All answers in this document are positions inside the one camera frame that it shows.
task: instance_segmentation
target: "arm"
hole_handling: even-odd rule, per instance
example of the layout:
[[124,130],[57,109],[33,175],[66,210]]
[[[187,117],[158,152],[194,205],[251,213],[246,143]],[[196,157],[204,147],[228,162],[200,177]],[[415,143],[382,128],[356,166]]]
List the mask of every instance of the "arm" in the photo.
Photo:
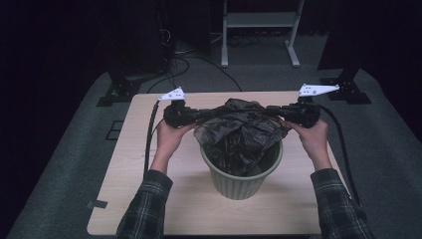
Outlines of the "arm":
[[351,199],[338,173],[332,168],[327,151],[328,125],[319,120],[312,128],[292,122],[314,164],[311,175],[316,192],[319,227],[322,238],[373,238],[366,225],[366,215]]
[[117,238],[162,238],[165,203],[173,182],[167,166],[182,137],[194,124],[173,128],[165,121],[157,127],[157,151],[145,178],[117,228]]

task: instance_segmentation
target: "gray carpet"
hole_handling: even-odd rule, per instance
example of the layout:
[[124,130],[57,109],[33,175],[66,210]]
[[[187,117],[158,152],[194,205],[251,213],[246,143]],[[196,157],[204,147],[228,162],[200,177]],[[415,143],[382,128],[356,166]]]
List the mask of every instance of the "gray carpet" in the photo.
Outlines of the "gray carpet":
[[[292,67],[283,41],[270,37],[247,48],[230,48],[229,68],[224,71],[245,92],[297,91],[303,83],[319,84],[320,78],[338,76],[339,71],[317,71],[325,39],[297,37],[295,47],[302,65],[298,69]],[[177,48],[186,50],[190,50],[186,44]],[[174,84],[185,93],[239,91],[232,79],[204,60],[219,66],[220,48],[179,58],[189,63],[189,69],[174,78]],[[172,66],[173,76],[187,69],[183,60],[172,61]],[[151,88],[165,78],[144,83],[140,93],[171,91],[171,79]],[[371,76],[360,71],[355,82],[368,94],[371,105],[332,102],[327,96],[314,97],[314,101],[331,109],[341,123],[352,176],[374,235],[422,238],[422,145]],[[115,146],[115,140],[106,140],[106,135],[115,120],[124,120],[129,107],[129,103],[96,107],[109,85],[104,73],[81,102],[8,238],[112,238],[91,236],[86,229],[91,216],[87,205],[97,199]],[[329,143],[345,173],[335,126],[326,115],[322,117],[329,123]]]

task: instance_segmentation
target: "rim of bucket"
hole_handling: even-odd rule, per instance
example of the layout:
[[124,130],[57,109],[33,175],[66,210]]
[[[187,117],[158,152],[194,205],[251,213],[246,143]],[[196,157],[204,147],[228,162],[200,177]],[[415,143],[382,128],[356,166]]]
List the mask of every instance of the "rim of bucket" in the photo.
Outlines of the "rim of bucket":
[[229,174],[227,172],[224,172],[224,171],[220,170],[219,168],[217,168],[216,166],[214,166],[214,164],[212,164],[212,162],[208,159],[208,156],[205,153],[205,151],[202,148],[202,146],[200,146],[200,149],[201,149],[201,154],[202,154],[202,157],[204,158],[205,163],[209,167],[211,167],[214,171],[216,171],[217,173],[219,173],[219,174],[221,174],[223,176],[232,178],[232,179],[249,181],[249,180],[255,180],[255,179],[258,179],[258,178],[262,178],[264,176],[268,176],[270,173],[272,173],[274,170],[276,170],[276,168],[279,166],[280,162],[282,161],[282,157],[283,157],[283,142],[281,140],[279,141],[279,147],[280,147],[280,150],[279,150],[279,154],[277,155],[277,160],[276,160],[276,162],[268,170],[266,170],[266,171],[264,171],[264,172],[262,172],[262,173],[260,173],[258,175],[246,176],[246,177],[231,175],[231,174]]

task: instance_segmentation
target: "plaid sleeve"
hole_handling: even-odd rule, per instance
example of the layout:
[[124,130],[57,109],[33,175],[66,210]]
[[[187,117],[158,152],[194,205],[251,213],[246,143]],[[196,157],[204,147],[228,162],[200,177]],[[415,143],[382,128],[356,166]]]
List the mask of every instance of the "plaid sleeve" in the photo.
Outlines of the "plaid sleeve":
[[162,238],[165,203],[173,182],[149,170],[117,227],[117,238]]
[[350,199],[336,170],[316,171],[311,180],[322,238],[373,238],[364,211]]

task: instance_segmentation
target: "black plastic bag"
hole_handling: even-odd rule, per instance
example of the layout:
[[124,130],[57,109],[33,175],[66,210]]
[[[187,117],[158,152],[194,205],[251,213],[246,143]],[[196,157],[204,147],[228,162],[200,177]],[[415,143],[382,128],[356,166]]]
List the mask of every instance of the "black plastic bag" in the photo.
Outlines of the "black plastic bag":
[[278,117],[262,114],[256,102],[230,99],[213,110],[217,117],[194,130],[209,160],[220,170],[235,176],[251,171],[274,143],[288,134],[289,127]]

